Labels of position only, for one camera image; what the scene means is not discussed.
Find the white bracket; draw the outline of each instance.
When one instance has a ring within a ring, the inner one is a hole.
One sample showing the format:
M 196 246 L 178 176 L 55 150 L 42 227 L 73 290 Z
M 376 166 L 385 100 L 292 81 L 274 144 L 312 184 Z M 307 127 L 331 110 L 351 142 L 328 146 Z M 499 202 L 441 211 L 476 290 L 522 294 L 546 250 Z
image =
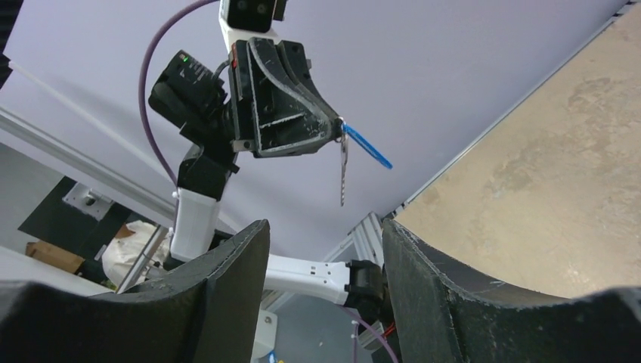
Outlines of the white bracket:
M 180 203 L 169 251 L 182 262 L 191 261 L 209 250 L 216 230 L 220 203 L 210 197 L 179 188 Z
M 385 329 L 383 328 L 380 321 L 375 321 L 372 324 L 372 327 L 381 336 L 385 333 Z M 358 343 L 361 344 L 361 346 L 366 350 L 373 351 L 382 347 L 381 342 L 368 329 L 365 329 L 363 333 L 358 335 Z
M 62 200 L 98 221 L 102 220 L 113 205 L 113 200 L 80 183 L 76 183 Z
M 265 289 L 318 297 L 342 305 L 349 268 L 344 262 L 316 262 L 269 255 Z

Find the metal key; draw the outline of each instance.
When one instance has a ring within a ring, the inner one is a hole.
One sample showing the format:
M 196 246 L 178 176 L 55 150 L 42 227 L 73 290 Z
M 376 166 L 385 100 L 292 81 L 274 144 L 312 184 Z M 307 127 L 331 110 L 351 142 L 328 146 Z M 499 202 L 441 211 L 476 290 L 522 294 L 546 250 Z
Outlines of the metal key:
M 347 172 L 347 133 L 341 134 L 341 206 L 345 205 L 345 173 Z

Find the cardboard box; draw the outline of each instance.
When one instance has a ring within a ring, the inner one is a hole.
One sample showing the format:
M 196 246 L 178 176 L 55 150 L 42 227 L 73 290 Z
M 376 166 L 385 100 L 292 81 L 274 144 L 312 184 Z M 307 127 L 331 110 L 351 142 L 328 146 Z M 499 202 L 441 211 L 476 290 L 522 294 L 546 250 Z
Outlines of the cardboard box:
M 82 257 L 54 246 L 53 244 L 44 242 L 43 240 L 27 243 L 25 254 L 72 274 L 75 274 L 78 268 L 80 268 L 80 265 L 85 261 Z
M 122 227 L 120 227 L 116 235 L 113 237 L 120 239 L 120 238 L 131 237 L 133 235 L 134 235 L 134 232 L 131 231 L 129 228 L 127 228 L 127 224 L 125 223 L 124 225 L 122 225 Z

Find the gray floor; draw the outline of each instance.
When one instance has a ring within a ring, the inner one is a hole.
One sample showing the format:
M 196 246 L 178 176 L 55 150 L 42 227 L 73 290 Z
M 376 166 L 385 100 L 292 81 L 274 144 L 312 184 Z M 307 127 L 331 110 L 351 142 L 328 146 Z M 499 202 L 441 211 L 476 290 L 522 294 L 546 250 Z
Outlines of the gray floor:
M 62 174 L 0 144 L 0 246 L 24 253 L 35 239 L 17 230 Z

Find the blue tab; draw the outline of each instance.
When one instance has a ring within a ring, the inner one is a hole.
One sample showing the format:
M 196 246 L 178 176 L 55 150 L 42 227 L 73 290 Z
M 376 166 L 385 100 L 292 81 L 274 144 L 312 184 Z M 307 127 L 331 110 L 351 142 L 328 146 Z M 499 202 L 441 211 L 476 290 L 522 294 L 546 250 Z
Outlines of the blue tab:
M 365 150 L 369 155 L 371 155 L 371 157 L 381 163 L 385 168 L 393 168 L 392 163 L 390 163 L 389 160 L 387 160 L 372 144 L 370 144 L 369 141 L 365 140 L 365 138 L 361 134 L 359 134 L 358 131 L 354 130 L 346 123 L 342 124 L 342 130 L 344 133 L 349 135 L 350 138 L 353 138 L 356 143 L 363 148 L 363 150 Z

